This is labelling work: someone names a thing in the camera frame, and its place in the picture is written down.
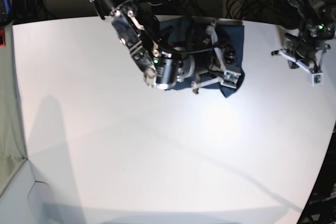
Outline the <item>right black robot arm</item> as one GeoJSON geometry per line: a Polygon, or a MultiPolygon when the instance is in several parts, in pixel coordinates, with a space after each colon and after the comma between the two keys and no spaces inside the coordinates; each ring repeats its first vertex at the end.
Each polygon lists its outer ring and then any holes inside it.
{"type": "Polygon", "coordinates": [[[101,19],[110,18],[147,86],[169,90],[191,78],[194,93],[214,84],[238,87],[242,73],[234,65],[236,51],[228,38],[218,34],[216,21],[200,29],[186,10],[167,0],[89,1],[101,19]],[[157,17],[145,11],[143,4],[162,4],[180,13],[185,24],[183,40],[170,43],[175,27],[161,29],[157,17]]]}

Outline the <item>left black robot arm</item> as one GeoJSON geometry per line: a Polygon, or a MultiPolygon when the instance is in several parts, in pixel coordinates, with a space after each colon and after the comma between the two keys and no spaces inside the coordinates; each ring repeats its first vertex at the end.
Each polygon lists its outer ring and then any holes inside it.
{"type": "Polygon", "coordinates": [[[323,57],[330,49],[327,41],[335,39],[335,18],[331,0],[287,0],[299,16],[299,33],[286,33],[286,48],[273,51],[283,56],[291,69],[300,68],[312,76],[322,75],[323,57]]]}

